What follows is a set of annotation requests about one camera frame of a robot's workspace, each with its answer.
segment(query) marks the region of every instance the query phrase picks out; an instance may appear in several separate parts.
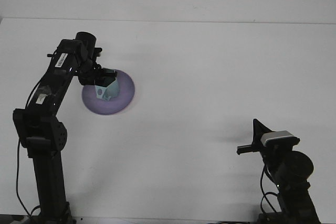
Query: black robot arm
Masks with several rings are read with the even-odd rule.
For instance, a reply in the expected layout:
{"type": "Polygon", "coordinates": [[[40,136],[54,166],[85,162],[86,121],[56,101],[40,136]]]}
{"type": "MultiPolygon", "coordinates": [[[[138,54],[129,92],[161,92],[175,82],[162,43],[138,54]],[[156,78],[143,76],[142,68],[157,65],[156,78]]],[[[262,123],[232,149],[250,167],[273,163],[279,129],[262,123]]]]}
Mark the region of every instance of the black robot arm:
{"type": "Polygon", "coordinates": [[[239,146],[237,153],[260,152],[267,175],[279,190],[281,214],[266,218],[259,216],[258,223],[320,224],[315,207],[308,193],[308,177],[313,163],[305,154],[293,151],[300,140],[288,131],[274,132],[253,121],[254,135],[251,145],[239,146]]]}
{"type": "Polygon", "coordinates": [[[67,130],[56,113],[73,76],[82,85],[95,84],[105,76],[96,58],[102,51],[95,48],[94,35],[79,32],[75,39],[63,39],[51,58],[46,73],[24,109],[15,109],[13,121],[19,141],[33,159],[41,213],[37,223],[70,224],[72,217],[66,202],[61,150],[67,140],[67,130]]]}

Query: purple plate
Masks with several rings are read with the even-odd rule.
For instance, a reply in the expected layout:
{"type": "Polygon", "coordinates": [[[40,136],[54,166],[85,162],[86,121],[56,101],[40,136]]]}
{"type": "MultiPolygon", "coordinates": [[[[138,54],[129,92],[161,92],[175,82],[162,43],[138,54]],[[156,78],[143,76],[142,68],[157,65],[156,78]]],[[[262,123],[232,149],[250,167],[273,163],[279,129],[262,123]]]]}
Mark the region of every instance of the purple plate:
{"type": "Polygon", "coordinates": [[[83,103],[93,113],[100,115],[115,114],[126,108],[132,101],[135,92],[135,86],[132,78],[121,70],[116,69],[116,71],[118,72],[117,80],[120,92],[117,97],[111,98],[110,101],[98,99],[94,86],[85,85],[83,87],[83,103]]]}

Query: white label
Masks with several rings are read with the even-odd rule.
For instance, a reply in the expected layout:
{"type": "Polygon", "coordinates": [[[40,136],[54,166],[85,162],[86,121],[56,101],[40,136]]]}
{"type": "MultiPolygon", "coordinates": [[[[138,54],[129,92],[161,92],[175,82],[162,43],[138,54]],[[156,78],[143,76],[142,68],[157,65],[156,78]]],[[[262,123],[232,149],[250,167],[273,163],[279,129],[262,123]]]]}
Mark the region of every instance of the white label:
{"type": "Polygon", "coordinates": [[[44,99],[47,97],[46,94],[40,94],[36,100],[36,104],[42,104],[44,102],[44,99]]]}
{"type": "Polygon", "coordinates": [[[59,57],[59,59],[58,59],[56,65],[55,65],[55,68],[60,68],[60,67],[62,67],[62,65],[63,65],[65,59],[67,58],[67,56],[68,56],[68,54],[65,54],[65,53],[61,54],[61,56],[59,57]]]}

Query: cable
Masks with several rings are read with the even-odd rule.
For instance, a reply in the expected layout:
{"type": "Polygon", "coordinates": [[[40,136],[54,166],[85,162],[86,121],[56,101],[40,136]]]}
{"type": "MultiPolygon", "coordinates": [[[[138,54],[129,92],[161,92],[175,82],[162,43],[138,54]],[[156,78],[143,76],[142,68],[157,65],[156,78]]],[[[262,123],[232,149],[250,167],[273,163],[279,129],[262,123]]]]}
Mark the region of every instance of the cable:
{"type": "Polygon", "coordinates": [[[33,219],[32,215],[28,212],[27,208],[23,204],[23,202],[22,202],[22,200],[20,198],[20,195],[19,195],[19,188],[18,188],[18,186],[19,186],[19,167],[20,167],[20,139],[19,139],[18,144],[17,144],[16,186],[15,186],[16,196],[17,196],[18,200],[20,201],[21,206],[26,211],[27,216],[29,217],[29,219],[32,222],[36,223],[36,221],[33,219]]]}
{"type": "Polygon", "coordinates": [[[34,92],[34,90],[37,88],[37,86],[41,83],[42,81],[42,78],[36,83],[36,85],[33,87],[32,91],[30,92],[29,96],[28,96],[28,99],[27,99],[27,102],[26,102],[26,106],[25,106],[25,109],[28,107],[28,103],[30,101],[30,98],[32,97],[32,94],[34,92]]]}
{"type": "Polygon", "coordinates": [[[264,211],[264,209],[262,208],[262,203],[263,203],[263,199],[265,198],[266,199],[266,201],[267,201],[267,203],[269,204],[269,206],[272,208],[272,210],[276,213],[276,214],[278,214],[278,212],[275,210],[275,208],[273,207],[273,205],[271,204],[271,202],[268,200],[268,198],[267,198],[267,195],[268,194],[271,194],[270,192],[268,192],[267,194],[265,194],[265,191],[264,191],[264,188],[263,188],[263,181],[262,181],[262,179],[263,179],[263,177],[264,177],[264,173],[265,173],[265,170],[267,169],[267,167],[266,167],[266,165],[264,165],[264,168],[262,169],[262,173],[261,173],[261,177],[260,177],[260,189],[261,189],[261,192],[262,192],[262,199],[261,199],[261,202],[260,202],[260,206],[261,206],[261,210],[262,210],[262,212],[265,214],[265,215],[267,215],[266,214],[266,212],[264,211]]]}
{"type": "MultiPolygon", "coordinates": [[[[33,87],[32,91],[30,92],[26,105],[25,105],[25,109],[28,107],[28,103],[30,101],[30,98],[32,97],[34,90],[37,88],[37,86],[41,83],[42,78],[36,83],[36,85],[33,87]]],[[[20,139],[18,141],[17,144],[17,164],[16,164],[16,183],[15,183],[15,190],[16,190],[16,196],[18,198],[18,200],[20,201],[21,206],[23,207],[23,209],[25,210],[25,212],[27,213],[27,216],[29,217],[29,219],[31,220],[31,222],[36,223],[36,221],[33,219],[32,217],[32,213],[38,209],[40,206],[35,207],[31,213],[28,212],[27,208],[25,207],[25,205],[23,204],[20,195],[19,195],[19,168],[20,168],[20,139]]]]}
{"type": "Polygon", "coordinates": [[[33,212],[36,211],[36,210],[39,209],[39,208],[41,208],[40,205],[34,207],[34,208],[32,209],[32,211],[30,212],[30,215],[33,215],[33,212]]]}

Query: light blue object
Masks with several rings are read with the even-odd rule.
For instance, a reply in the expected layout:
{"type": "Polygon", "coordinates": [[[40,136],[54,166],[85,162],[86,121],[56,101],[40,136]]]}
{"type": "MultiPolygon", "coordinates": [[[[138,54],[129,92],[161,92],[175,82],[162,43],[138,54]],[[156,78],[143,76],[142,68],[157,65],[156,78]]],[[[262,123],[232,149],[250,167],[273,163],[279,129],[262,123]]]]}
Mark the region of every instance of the light blue object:
{"type": "Polygon", "coordinates": [[[120,92],[118,78],[116,77],[107,87],[95,85],[96,96],[98,99],[110,101],[112,98],[118,96],[120,92]]]}

